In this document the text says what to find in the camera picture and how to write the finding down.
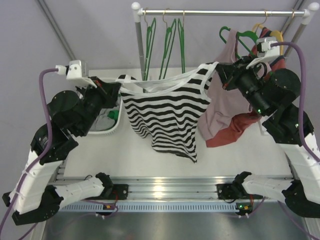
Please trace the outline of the black white striped tank top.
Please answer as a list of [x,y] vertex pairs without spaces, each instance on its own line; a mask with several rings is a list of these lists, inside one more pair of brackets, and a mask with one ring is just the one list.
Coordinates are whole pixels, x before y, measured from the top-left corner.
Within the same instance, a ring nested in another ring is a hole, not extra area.
[[217,62],[160,80],[122,74],[119,93],[131,128],[150,137],[153,150],[197,162],[196,130],[211,99],[207,95]]

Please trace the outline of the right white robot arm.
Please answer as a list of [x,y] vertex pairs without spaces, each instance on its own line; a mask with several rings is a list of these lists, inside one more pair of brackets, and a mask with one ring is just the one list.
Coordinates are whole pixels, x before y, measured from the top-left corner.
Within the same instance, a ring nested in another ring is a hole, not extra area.
[[252,57],[216,66],[224,90],[239,90],[253,110],[265,117],[262,123],[294,167],[297,179],[276,180],[248,171],[236,175],[232,183],[218,187],[218,197],[232,202],[250,195],[263,196],[284,203],[303,218],[320,216],[320,156],[313,125],[307,114],[299,121],[301,82],[291,70],[280,68],[258,76],[263,62],[251,66]]

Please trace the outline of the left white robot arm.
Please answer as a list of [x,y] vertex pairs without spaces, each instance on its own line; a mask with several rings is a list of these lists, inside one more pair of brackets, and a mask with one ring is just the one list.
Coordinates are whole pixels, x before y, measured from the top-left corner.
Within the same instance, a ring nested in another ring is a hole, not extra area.
[[77,87],[76,91],[57,93],[47,104],[49,123],[35,133],[22,176],[12,192],[4,193],[3,202],[12,206],[17,226],[36,224],[53,217],[63,207],[85,199],[108,199],[114,190],[110,176],[97,173],[77,183],[50,185],[56,169],[85,137],[102,109],[116,106],[121,84],[92,78],[96,87]]

